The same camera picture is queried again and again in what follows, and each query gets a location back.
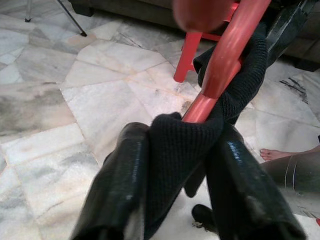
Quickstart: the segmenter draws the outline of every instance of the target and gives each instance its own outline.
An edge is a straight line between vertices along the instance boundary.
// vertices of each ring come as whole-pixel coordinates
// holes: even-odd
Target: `black knit fabric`
[[[238,116],[257,94],[266,70],[265,38],[261,33],[252,36],[243,68],[205,123],[182,122],[178,113],[159,115],[152,122],[144,239],[148,240],[158,230],[188,177],[215,144],[223,122]],[[211,54],[208,51],[194,62],[200,83]]]
[[[193,61],[198,73],[198,83],[201,86],[208,62],[214,47]],[[245,52],[247,56],[240,72],[233,78],[219,98],[223,117],[229,121],[238,116],[246,105],[255,97],[264,80],[267,68],[266,27],[261,23],[249,40]]]
[[[202,124],[181,119],[179,113],[159,115],[149,130],[146,240],[157,231],[187,178],[205,159],[223,129],[222,113],[218,110]]]

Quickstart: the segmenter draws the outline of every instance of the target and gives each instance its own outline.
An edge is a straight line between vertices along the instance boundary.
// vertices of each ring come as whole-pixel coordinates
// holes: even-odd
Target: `human foot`
[[[293,152],[278,151],[278,150],[270,150],[270,149],[265,149],[265,148],[260,150],[260,156],[265,161],[280,159],[280,158],[288,157],[291,155],[294,155],[294,153]]]

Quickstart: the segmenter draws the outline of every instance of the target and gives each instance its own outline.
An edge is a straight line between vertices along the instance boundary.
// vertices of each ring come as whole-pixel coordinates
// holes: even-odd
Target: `gray sofa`
[[[93,9],[177,28],[172,0],[69,0],[77,14],[91,16]]]

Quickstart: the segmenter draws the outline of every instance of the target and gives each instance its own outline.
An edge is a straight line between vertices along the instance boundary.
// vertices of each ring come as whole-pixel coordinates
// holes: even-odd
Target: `red pipe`
[[[203,123],[241,68],[239,58],[271,0],[242,0],[221,36],[206,69],[201,93],[183,121]]]

